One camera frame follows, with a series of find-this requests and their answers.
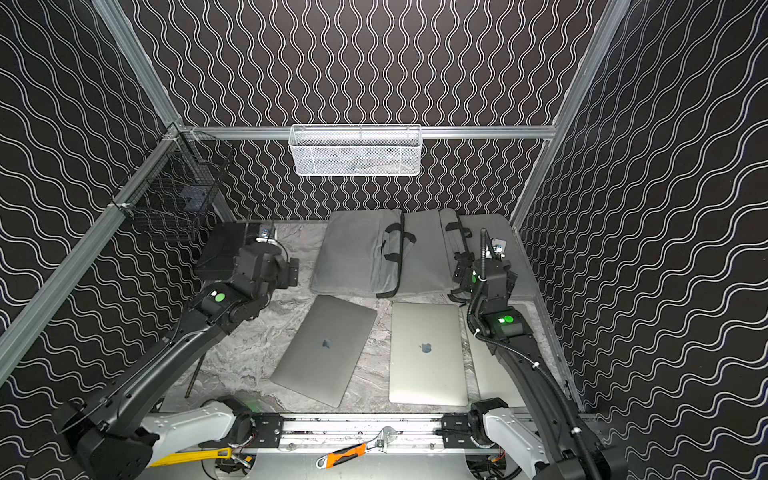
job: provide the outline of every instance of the laptop lid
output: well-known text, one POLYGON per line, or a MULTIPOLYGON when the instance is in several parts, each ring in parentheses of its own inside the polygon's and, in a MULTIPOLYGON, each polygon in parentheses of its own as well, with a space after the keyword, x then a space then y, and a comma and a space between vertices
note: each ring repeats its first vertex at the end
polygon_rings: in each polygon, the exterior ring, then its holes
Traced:
POLYGON ((456 305, 392 304, 389 401, 466 406, 456 305))
POLYGON ((375 321, 375 310, 318 296, 270 380, 338 407, 375 321))

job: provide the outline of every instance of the gray marble surface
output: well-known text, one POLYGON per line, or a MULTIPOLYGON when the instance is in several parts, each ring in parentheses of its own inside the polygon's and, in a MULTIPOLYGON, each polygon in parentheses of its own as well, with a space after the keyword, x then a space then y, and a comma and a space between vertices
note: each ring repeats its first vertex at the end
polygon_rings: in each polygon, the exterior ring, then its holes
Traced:
MULTIPOLYGON (((326 229, 325 223, 278 223, 276 226, 277 238, 292 257, 300 259, 299 286, 276 290, 270 305, 258 318, 241 323, 231 335, 208 351, 189 399, 184 398, 184 393, 194 366, 184 373, 168 390, 164 411, 197 408, 204 400, 222 395, 235 395, 254 411, 261 412, 457 412, 468 409, 468 405, 422 406, 389 401, 390 300, 340 297, 373 308, 379 314, 339 408, 272 383, 270 375, 314 301, 309 284, 326 229)), ((444 295, 398 301, 452 303, 444 295)), ((530 310, 535 312, 532 304, 530 310)), ((538 316, 529 320, 531 324, 538 324, 538 316)), ((471 403, 480 399, 479 390, 464 322, 458 314, 456 321, 462 332, 465 378, 471 403)))

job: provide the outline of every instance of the yellow tool handle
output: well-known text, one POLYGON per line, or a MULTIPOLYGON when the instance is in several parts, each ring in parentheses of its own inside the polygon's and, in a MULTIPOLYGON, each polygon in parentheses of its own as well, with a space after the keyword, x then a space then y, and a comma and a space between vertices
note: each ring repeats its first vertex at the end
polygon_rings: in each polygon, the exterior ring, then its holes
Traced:
POLYGON ((232 458, 232 449, 203 450, 201 452, 171 453, 167 457, 157 460, 150 467, 162 467, 164 465, 176 465, 178 463, 196 462, 209 458, 232 458))

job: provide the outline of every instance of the white wire basket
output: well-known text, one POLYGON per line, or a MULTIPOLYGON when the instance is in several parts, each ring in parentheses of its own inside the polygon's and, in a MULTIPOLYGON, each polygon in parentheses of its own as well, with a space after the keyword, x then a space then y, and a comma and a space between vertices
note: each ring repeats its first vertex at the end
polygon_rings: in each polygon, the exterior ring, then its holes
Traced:
POLYGON ((422 169, 422 127, 293 125, 288 148, 306 177, 414 177, 422 169))

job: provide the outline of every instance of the wavy line pattern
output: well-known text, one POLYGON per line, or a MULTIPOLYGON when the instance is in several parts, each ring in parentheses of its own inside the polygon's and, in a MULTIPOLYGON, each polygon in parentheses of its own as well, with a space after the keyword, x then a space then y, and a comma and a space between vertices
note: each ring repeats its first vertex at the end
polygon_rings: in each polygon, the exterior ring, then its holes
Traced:
MULTIPOLYGON (((0 88, 5 331, 165 129, 89 0, 0 2, 0 88)), ((51 440, 52 409, 170 328, 199 251, 118 231, 0 386, 0 478, 84 478, 51 440)))
POLYGON ((521 232, 629 478, 768 472, 766 25, 635 1, 521 232))
MULTIPOLYGON (((53 408, 105 386, 173 326, 200 289, 192 271, 200 246, 158 245, 126 226, 117 232, 0 388, 0 472, 18 475, 31 451, 51 437, 53 408)), ((49 478, 80 472, 53 450, 38 453, 32 464, 30 478, 46 469, 49 478)))
POLYGON ((183 118, 551 124, 605 0, 121 0, 183 118))
POLYGON ((541 140, 426 141, 417 177, 299 177, 284 141, 244 141, 222 186, 240 219, 326 219, 336 210, 453 208, 511 215, 541 140))
POLYGON ((0 333, 164 131, 87 0, 0 4, 0 333))

